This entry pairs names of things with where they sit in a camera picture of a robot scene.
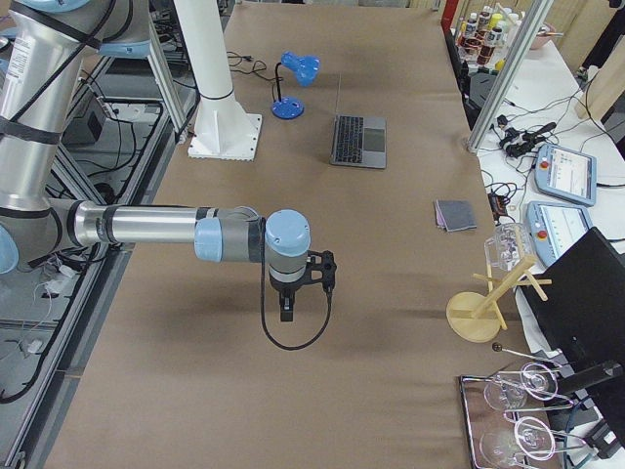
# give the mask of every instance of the table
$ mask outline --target table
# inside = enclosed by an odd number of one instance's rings
[[[556,46],[549,42],[542,49],[528,52],[507,96],[507,100],[515,106],[505,103],[501,107],[501,112],[509,117],[519,116],[512,123],[518,130],[529,129],[534,126],[535,130],[550,121],[557,121],[558,127],[554,131],[556,138],[551,139],[554,140],[554,143],[574,150],[583,150],[595,156],[598,159],[598,182],[611,185],[623,184],[625,182],[625,161],[613,141],[607,135],[602,135],[602,131],[595,123],[577,117],[574,111],[577,101],[556,103],[557,100],[573,95],[581,98],[579,86]],[[527,114],[525,110],[521,109],[543,109],[551,103],[555,105],[532,114]],[[503,151],[497,149],[498,141],[499,139],[494,132],[489,133],[486,137],[482,144],[483,149],[478,153],[480,167],[490,173],[497,182],[513,182],[521,187],[525,183],[525,177],[509,164],[506,164]],[[508,158],[508,163],[519,164],[518,161],[511,158]],[[521,163],[521,170],[527,170],[530,164],[530,159]],[[483,174],[486,184],[491,182],[490,175]],[[533,173],[528,179],[525,193],[520,192],[513,197],[512,205],[509,207],[510,215],[517,221],[523,222],[526,204],[531,200],[558,201],[537,191]],[[589,212],[593,223],[605,237],[621,238],[625,235],[625,216],[622,210],[624,204],[625,190],[598,188],[597,203],[589,208]],[[619,252],[625,252],[625,243],[616,243],[614,247]],[[534,270],[541,272],[543,267],[538,266]],[[550,347],[520,292],[518,292],[516,299],[530,350],[533,352],[549,350]],[[592,426],[592,424],[580,426],[573,433],[584,435]],[[572,456],[575,461],[579,462],[586,453],[587,450],[582,449],[574,452]],[[611,459],[605,461],[591,460],[585,467],[605,469],[623,467],[623,464],[625,464],[625,451],[621,449]]]
[[[226,38],[270,70],[287,48],[318,54],[310,88],[284,73],[283,94],[306,111],[275,119],[271,85],[235,74],[237,99],[265,117],[256,159],[181,148],[155,203],[301,211],[312,248],[339,266],[333,318],[312,347],[280,351],[261,331],[258,266],[138,245],[46,467],[467,467],[456,377],[509,358],[445,318],[456,292],[485,292],[471,273],[493,223],[436,15],[243,3]],[[387,117],[386,170],[328,164],[337,110]],[[469,200],[478,228],[437,229],[436,198]],[[274,335],[299,343],[324,295],[299,293],[292,324],[277,322],[269,290],[268,307]],[[504,314],[500,339],[523,349],[515,310]]]

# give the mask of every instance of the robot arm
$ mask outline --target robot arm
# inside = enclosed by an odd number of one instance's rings
[[[214,12],[206,20],[221,31],[216,5]],[[188,242],[203,260],[261,262],[266,255],[283,320],[292,320],[295,291],[302,285],[321,282],[331,292],[332,254],[309,251],[308,222],[292,210],[274,213],[265,224],[249,208],[98,206],[49,199],[45,185],[82,59],[98,51],[144,57],[148,4],[15,0],[11,15],[19,34],[0,97],[0,274],[69,247]],[[228,78],[220,86],[229,81],[223,59]],[[312,271],[321,271],[321,277],[313,279]]]

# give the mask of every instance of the bottle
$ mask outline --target bottle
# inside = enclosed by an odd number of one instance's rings
[[[485,6],[478,17],[478,38],[483,39],[488,31],[488,25],[490,24],[490,17],[492,16],[492,8]]]
[[[497,26],[497,23],[502,21],[504,19],[504,16],[501,13],[493,13],[490,16],[490,22],[488,23],[488,29],[492,29],[493,27]]]
[[[456,41],[458,46],[462,46],[461,41],[462,38],[465,34],[465,29],[467,29],[467,22],[469,22],[469,20],[475,20],[476,21],[476,26],[477,26],[477,22],[478,22],[478,14],[475,12],[472,12],[469,14],[469,18],[467,20],[462,20],[462,24],[460,25],[460,31],[458,32],[458,40]]]
[[[508,24],[508,33],[506,34],[506,44],[504,45],[504,53],[507,55],[512,43],[517,37],[517,33],[519,32],[519,27],[521,27],[521,20],[519,20],[519,15],[516,13],[510,14],[511,22]]]
[[[455,35],[454,35],[456,46],[460,45],[460,41],[462,40],[462,36],[465,33],[466,28],[467,28],[467,21],[464,18],[459,18],[458,23],[456,25]]]
[[[501,39],[501,29],[499,27],[493,27],[484,40],[484,45],[479,49],[478,65],[486,65],[497,47],[497,43]]]
[[[501,38],[499,39],[499,44],[497,44],[497,47],[501,48],[504,47],[504,45],[506,44],[506,37],[508,36],[509,31],[508,23],[501,20],[496,24],[496,27],[501,29]]]
[[[458,41],[458,45],[460,47],[464,47],[465,41],[467,39],[476,37],[477,30],[478,30],[478,21],[474,19],[468,19],[467,24],[465,25],[465,30],[462,32],[462,35],[460,36],[460,40]]]

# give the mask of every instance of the electrical cable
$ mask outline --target electrical cable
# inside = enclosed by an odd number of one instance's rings
[[[604,188],[604,189],[621,189],[621,188],[625,188],[625,184],[603,184],[603,183],[597,183],[597,187],[598,188]]]
[[[532,158],[532,164],[529,167],[529,169],[527,169],[526,171],[521,171],[520,167],[522,165],[522,161],[524,158]],[[536,156],[528,156],[528,155],[524,155],[521,157],[521,162],[517,165],[517,166],[513,166],[512,164],[510,164],[510,162],[508,161],[508,157],[506,157],[506,164],[508,166],[510,166],[511,168],[513,168],[516,172],[518,172],[519,174],[523,175],[523,177],[525,178],[525,181],[523,182],[523,185],[520,187],[520,189],[523,190],[522,196],[521,196],[521,201],[517,204],[517,207],[519,208],[519,210],[521,210],[521,206],[523,204],[523,201],[525,200],[525,196],[527,194],[527,185],[528,185],[528,180],[529,180],[529,175],[531,174],[532,170],[534,169],[535,166],[535,160],[536,160]]]
[[[171,3],[171,8],[167,10],[167,14],[168,14],[168,18],[170,19],[170,22],[172,24],[175,24],[176,26],[179,26],[180,22],[178,20],[178,13],[176,11],[176,5],[173,2]],[[185,41],[185,36],[183,34],[180,34],[180,36],[178,38],[178,42],[180,43],[180,46],[181,46],[181,49],[183,51],[184,57],[188,58],[187,42]],[[192,72],[192,67],[190,65],[190,61],[189,60],[187,60],[186,66]],[[176,134],[174,136],[176,138],[176,142],[180,141],[181,136],[183,135],[185,130],[188,128],[191,120],[193,119],[193,115],[195,114],[195,112],[199,108],[199,104],[202,101],[201,95],[200,95],[200,92],[199,92],[199,87],[197,86],[197,80],[195,79],[195,75],[193,75],[193,81],[195,82],[195,101],[193,103],[193,106],[187,112],[187,116],[185,118],[185,122],[183,122],[183,126],[181,127],[180,131],[176,132]]]
[[[586,457],[584,459],[582,459],[580,462],[578,462],[577,464],[575,464],[572,469],[581,469],[582,467],[584,467],[586,465],[586,463],[588,461],[590,461],[593,458],[593,454],[590,452],[588,454],[586,454]]]
[[[87,70],[82,70],[82,72],[85,73],[87,75],[87,77],[92,81],[92,83],[98,88],[98,90],[100,91],[100,96],[103,99],[103,102],[108,104],[108,107],[110,108],[110,117],[109,117],[109,119],[117,122],[117,135],[118,135],[118,141],[119,142],[118,142],[118,146],[117,146],[117,158],[115,159],[115,164],[113,164],[113,168],[114,168],[115,166],[117,166],[119,164],[119,159],[121,158],[121,148],[122,148],[122,144],[123,144],[123,142],[122,142],[123,139],[122,139],[122,135],[121,135],[122,134],[122,132],[121,132],[121,122],[128,123],[128,124],[131,124],[131,125],[132,125],[132,122],[122,121],[122,120],[113,118],[112,116],[115,114],[115,109],[113,108],[113,106],[110,103],[108,103],[108,102],[106,102],[104,100],[105,96],[104,96],[104,91],[103,91],[102,87],[98,84],[96,79]],[[85,83],[89,87],[91,92],[94,95],[96,95],[96,92],[91,87],[89,82],[86,81]]]
[[[96,255],[97,250],[98,250],[98,246],[94,245],[92,247],[91,253],[89,255],[90,259],[94,258],[94,256]],[[64,325],[65,321],[67,320],[67,317],[69,315],[69,311],[70,311],[71,307],[73,306],[73,303],[74,303],[74,301],[76,299],[76,293],[81,288],[82,283],[83,283],[83,281],[85,279],[85,274],[86,274],[87,271],[88,271],[88,269],[84,269],[80,273],[80,276],[79,276],[77,282],[74,284],[74,289],[73,289],[71,295],[69,295],[69,303],[67,304],[67,307],[65,308],[65,311],[62,314],[61,318],[59,320],[57,320],[57,325],[56,325],[56,327],[54,329],[54,332],[52,333],[52,336],[48,340],[48,343],[47,343],[46,347],[39,354],[39,361],[37,362],[37,367],[35,368],[35,371],[33,372],[32,376],[30,377],[30,379],[26,383],[23,383],[23,388],[20,391],[18,391],[17,393],[13,394],[12,396],[5,396],[4,395],[4,390],[2,390],[0,392],[0,405],[2,405],[2,404],[10,404],[10,403],[13,403],[13,402],[17,401],[18,399],[22,398],[28,391],[30,391],[32,386],[35,384],[35,382],[39,378],[39,374],[41,373],[41,369],[43,367],[43,362],[48,357],[48,354],[52,350],[53,345],[57,341],[57,339],[59,337],[59,334],[61,333],[61,330],[63,329],[63,325]]]
[[[517,220],[515,219],[515,217],[511,216],[511,215],[499,215],[499,218],[509,218],[512,220],[512,223],[516,223]]]
[[[267,318],[265,314],[265,266],[266,266],[265,265],[266,264],[265,223],[266,223],[265,218],[262,218],[261,219],[261,325],[263,327],[263,332],[265,332],[265,335],[270,340],[270,342],[272,342],[272,344],[275,345],[278,349],[289,351],[289,352],[306,349],[307,347],[312,345],[314,342],[316,342],[317,339],[321,337],[321,335],[323,335],[325,328],[330,322],[330,317],[332,315],[332,292],[331,291],[326,292],[327,312],[325,315],[325,321],[323,322],[321,329],[314,335],[312,339],[300,345],[289,346],[289,345],[284,345],[280,343],[271,335],[270,330],[267,327]]]
[[[195,90],[197,91],[197,85],[193,84],[193,85],[187,85],[186,83],[183,83],[182,81],[178,81],[178,80],[172,80],[174,83],[176,83],[177,85],[180,85],[184,88],[190,88],[191,90]]]
[[[32,327],[29,327],[28,330],[24,330],[25,320],[21,322],[20,338],[17,340],[17,345],[16,345],[15,350],[13,350],[12,352],[9,352],[4,357],[0,357],[0,362],[7,360],[8,358],[12,357],[15,353],[19,352],[21,350],[21,343],[28,338],[28,335],[30,334],[30,332],[32,332],[34,329],[38,328],[41,324],[43,324],[52,313],[52,300],[53,300],[52,292],[50,291],[50,289],[48,288],[48,285],[45,282],[36,284],[34,289],[32,290],[32,304],[30,305],[30,308],[32,309],[32,307],[34,307],[35,302],[37,301],[37,298],[35,295],[37,294],[37,289],[39,289],[40,286],[43,286],[46,292],[48,293],[48,299],[50,300],[49,305],[48,305],[48,312],[46,313],[46,315],[44,316],[42,320],[37,322]]]
[[[110,103],[114,103],[115,101],[109,101],[109,100],[106,98],[106,96],[104,95],[104,90],[102,89],[102,87],[100,86],[100,84],[98,83],[98,81],[96,81],[96,79],[95,79],[95,78],[94,78],[94,77],[93,77],[93,76],[92,76],[92,75],[91,75],[88,71],[86,71],[86,70],[82,70],[82,71],[83,71],[83,72],[87,75],[87,77],[88,77],[88,78],[89,78],[89,79],[93,82],[94,86],[96,86],[96,87],[98,88],[98,90],[100,91],[100,94],[101,94],[101,96],[102,96],[102,98],[103,98],[103,101],[104,101],[106,104],[108,104],[108,105],[109,105],[109,107],[110,107],[110,109],[111,109],[111,112],[112,112],[113,114],[115,114],[115,109],[114,109],[114,108],[110,105]],[[159,108],[158,119],[157,119],[157,120],[156,120],[156,122],[155,122],[155,123],[151,126],[151,128],[150,128],[150,132],[149,132],[149,135],[146,137],[146,143],[145,143],[145,145],[142,147],[142,149],[141,149],[141,150],[140,150],[140,152],[139,152],[138,159],[141,159],[141,158],[143,157],[143,155],[144,155],[144,153],[145,153],[145,151],[146,151],[147,143],[149,142],[149,140],[151,139],[151,137],[154,135],[154,132],[155,132],[155,130],[156,130],[156,124],[158,123],[158,121],[160,120],[160,118],[161,118],[161,116],[162,116],[162,114],[163,114],[163,106],[162,106],[162,104],[161,104],[161,103],[155,103],[155,104],[156,104],[156,105],[158,106],[158,108]],[[128,124],[128,125],[130,125],[130,132],[131,132],[131,135],[132,135],[132,137],[133,137],[133,150],[132,150],[132,153],[131,153],[130,157],[129,157],[126,161],[124,161],[123,163],[119,164],[119,158],[118,158],[118,159],[117,159],[117,161],[116,161],[116,163],[115,163],[115,165],[114,165],[112,168],[103,167],[102,165],[100,165],[100,164],[98,164],[98,163],[95,163],[95,162],[93,162],[93,161],[86,160],[86,161],[88,161],[88,162],[90,162],[90,163],[92,163],[92,164],[94,164],[94,165],[96,165],[96,166],[98,166],[98,167],[102,168],[102,170],[101,170],[101,171],[96,171],[96,172],[94,172],[94,173],[90,173],[90,174],[88,174],[87,176],[88,176],[88,177],[90,177],[90,178],[92,178],[92,177],[94,177],[94,176],[99,176],[99,175],[101,175],[101,174],[106,174],[106,173],[109,173],[109,172],[112,172],[112,171],[118,171],[118,170],[120,170],[120,169],[123,169],[123,168],[127,167],[128,165],[130,165],[130,164],[133,162],[133,160],[135,159],[135,156],[137,155],[137,150],[138,150],[138,139],[137,139],[137,134],[136,134],[136,132],[135,132],[135,125],[134,125],[134,122],[129,121],[129,120],[123,120],[123,119],[115,119],[115,118],[112,118],[112,117],[110,117],[109,119],[117,122],[118,130],[119,130],[119,132],[120,132],[120,134],[119,134],[120,148],[119,148],[119,151],[118,151],[118,156],[119,156],[119,154],[121,153],[121,142],[122,142],[122,135],[121,135],[121,127],[120,127],[120,123],[124,123],[124,124]],[[117,195],[115,196],[115,200],[118,200],[118,199],[121,197],[121,194],[123,194],[123,193],[126,191],[126,189],[128,188],[128,184],[129,184],[129,182],[130,182],[130,177],[128,177],[128,178],[124,181],[124,185],[122,186],[122,189],[119,191],[119,194],[117,194]]]
[[[576,405],[573,406],[573,408],[570,411],[570,414],[568,415],[568,419],[566,420],[566,425],[564,426],[564,432],[565,433],[570,433],[570,431],[573,429],[573,422],[574,422],[574,417],[575,414],[579,411],[579,409],[581,408],[581,406],[588,401],[589,399],[591,399],[590,396],[586,396],[584,399],[580,400]],[[562,466],[563,469],[568,469],[568,454],[566,452],[566,442],[568,440],[568,436],[564,436],[563,440],[562,440],[562,447],[564,448],[564,450],[562,451]]]
[[[89,41],[91,41],[94,37],[96,37],[96,35],[100,32],[100,30],[104,27],[104,25],[108,21],[108,18],[112,14],[113,8],[115,7],[115,3],[116,2],[117,2],[117,0],[110,0],[109,1],[108,7],[106,7],[106,10],[105,10],[105,12],[103,14],[103,17],[100,19],[100,21],[98,21],[98,23],[96,24],[94,29],[78,45],[78,47],[76,47],[76,49],[74,49],[73,52],[71,54],[69,54],[69,56],[67,56],[67,59],[65,59],[62,62],[62,64],[60,64],[57,67],[57,69],[54,71],[54,73],[52,75],[50,75],[50,77],[43,83],[43,85],[41,85],[39,87],[39,89],[32,95],[32,97],[30,97],[30,99],[20,108],[20,110],[18,110],[13,115],[13,117],[11,117],[11,119],[9,119],[11,122],[18,122],[20,117],[22,117],[24,115],[24,113],[27,110],[29,110],[32,107],[32,105],[35,104],[35,102],[39,99],[39,97],[41,95],[43,95],[43,93],[50,87],[50,85],[61,75],[61,73],[63,73],[63,71],[67,68],[67,66],[69,64],[71,64],[71,62],[76,57],[78,57],[78,55],[83,51],[83,49],[85,47],[87,47],[87,43]]]
[[[486,174],[489,178],[490,178],[490,184],[494,184],[495,182],[495,178],[492,176],[492,174],[490,174],[488,171],[486,171],[485,169],[481,170],[482,173]]]
[[[254,60],[254,58],[252,56],[241,56],[240,54],[237,54],[236,52],[227,52],[228,55],[228,59],[236,59],[238,60],[238,62],[236,62],[235,64],[231,64],[229,62],[229,67],[230,67],[230,71],[236,72],[236,73],[241,73],[243,75],[256,75],[259,78],[264,79],[265,81],[269,81],[269,83],[273,83],[275,82],[275,78],[271,77],[271,78],[267,78],[266,76],[263,76],[261,74],[261,71],[266,71],[268,69],[267,64],[263,61],[260,60],[256,60],[254,62],[252,62]],[[243,62],[250,62],[252,63],[252,68],[250,70],[245,70],[242,68],[236,68],[237,66],[241,65]]]
[[[579,149],[580,151],[582,151],[582,150],[584,149],[584,146],[585,146],[585,145],[586,145],[586,144],[587,144],[590,140],[595,139],[595,138],[597,138],[597,137],[600,137],[600,136],[602,136],[602,135],[607,135],[607,136],[608,136],[608,137],[612,140],[612,142],[616,145],[616,143],[614,142],[614,140],[612,139],[612,137],[609,135],[609,132],[610,132],[611,130],[613,130],[614,128],[618,127],[619,125],[621,125],[621,124],[623,123],[623,122],[620,122],[619,124],[617,124],[616,126],[612,127],[611,129],[609,129],[609,130],[605,130],[605,128],[604,128],[604,127],[602,127],[602,125],[600,125],[599,123],[597,123],[597,121],[593,118],[593,116],[592,116],[592,114],[591,114],[591,111],[590,111],[590,108],[588,107],[588,93],[589,93],[589,91],[590,91],[590,87],[591,87],[591,85],[592,85],[592,83],[593,83],[593,80],[591,80],[591,81],[589,81],[589,82],[588,82],[588,86],[586,87],[586,93],[584,94],[584,101],[583,101],[583,102],[582,102],[581,100],[578,100],[578,101],[579,101],[579,103],[581,103],[581,105],[582,105],[582,106],[586,109],[586,112],[588,113],[588,117],[589,117],[589,119],[590,119],[590,120],[593,122],[593,124],[595,124],[595,126],[596,126],[599,130],[600,130],[600,133],[599,133],[599,134],[597,134],[597,135],[594,135],[594,136],[592,136],[592,137],[589,137],[589,138],[588,138],[588,139],[586,139],[584,142],[582,142],[582,145],[581,145],[581,147],[580,147],[580,149]]]
[[[159,112],[158,112],[158,116],[156,118],[156,120],[154,121],[154,123],[151,125],[149,133],[146,136],[146,142],[144,143],[144,146],[139,150],[139,154],[137,155],[137,162],[139,162],[144,155],[146,154],[146,149],[147,149],[147,145],[149,143],[149,141],[152,139],[152,137],[154,136],[154,133],[156,132],[156,128],[158,126],[158,123],[160,122],[160,119],[163,117],[163,112],[164,112],[164,108],[163,108],[163,104],[162,103],[156,103],[156,105],[158,106]],[[130,128],[132,135],[133,135],[133,145],[135,146],[135,149],[133,150],[133,152],[137,152],[136,150],[136,146],[137,146],[137,138],[136,138],[136,134],[135,134],[135,129],[133,126],[131,126]],[[130,184],[131,181],[131,177],[133,175],[133,173],[135,172],[135,169],[137,168],[137,164],[133,165],[132,170],[130,172],[130,175],[126,178],[126,180],[124,181],[124,184],[122,185],[121,189],[119,190],[119,194],[115,197],[115,201],[118,201],[122,194],[128,189],[128,185]]]
[[[566,102],[570,102],[570,100],[574,99],[574,97],[575,97],[575,95],[567,96],[567,97],[564,97],[564,98],[558,98],[556,100],[553,100],[553,101],[547,103],[543,107],[540,107],[539,109],[527,110],[523,114],[512,114],[510,116],[510,118],[508,119],[508,122],[512,122],[514,120],[517,120],[520,117],[525,117],[527,115],[536,114],[538,112],[542,112],[544,110],[549,110],[549,109],[551,109],[553,107],[557,107],[557,106],[559,106],[561,104],[564,104]]]

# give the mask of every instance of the white table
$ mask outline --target white table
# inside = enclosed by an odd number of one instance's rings
[[[598,160],[598,182],[611,185],[625,184],[625,161],[623,157],[610,137],[601,135],[601,131],[595,123],[590,120],[582,121],[577,117],[574,110],[576,100],[565,101],[549,109],[522,115],[526,112],[521,107],[528,110],[542,109],[555,100],[570,97],[575,93],[577,93],[578,98],[581,98],[582,93],[579,91],[579,87],[562,56],[556,46],[549,42],[540,50],[529,51],[507,95],[507,100],[516,106],[503,104],[501,113],[509,119],[513,115],[519,116],[511,123],[517,130],[530,128],[536,130],[548,122],[559,121],[558,127],[554,131],[558,138],[550,140],[555,140],[554,143],[563,147],[581,150],[595,156]],[[478,153],[481,169],[490,173],[495,182],[511,182],[522,187],[525,184],[525,176],[506,164],[505,153],[498,149],[498,142],[499,137],[493,131],[489,132],[482,144],[482,149]],[[512,158],[509,158],[508,161],[513,165],[519,164],[518,160]],[[527,158],[521,164],[520,170],[529,169],[531,162],[531,158]],[[490,184],[490,176],[485,173],[482,174],[484,183]],[[531,200],[562,201],[538,192],[534,183],[533,172],[527,179],[526,193],[523,195],[523,191],[520,191],[513,197],[511,205],[508,206],[508,213],[517,222],[523,222],[526,205]],[[589,212],[593,224],[599,228],[605,237],[625,237],[624,206],[625,189],[598,188],[597,203],[589,208]],[[618,252],[625,252],[625,242],[616,243],[614,247]],[[533,313],[519,292],[517,293],[517,304],[530,350],[534,352],[549,350],[547,341],[540,331]],[[593,424],[587,424],[577,427],[573,433],[584,435],[592,426]],[[577,453],[572,451],[571,456],[575,462],[579,462],[586,453],[586,449]],[[598,458],[591,460],[584,467],[588,469],[623,468],[625,467],[625,450],[621,449],[609,460]]]

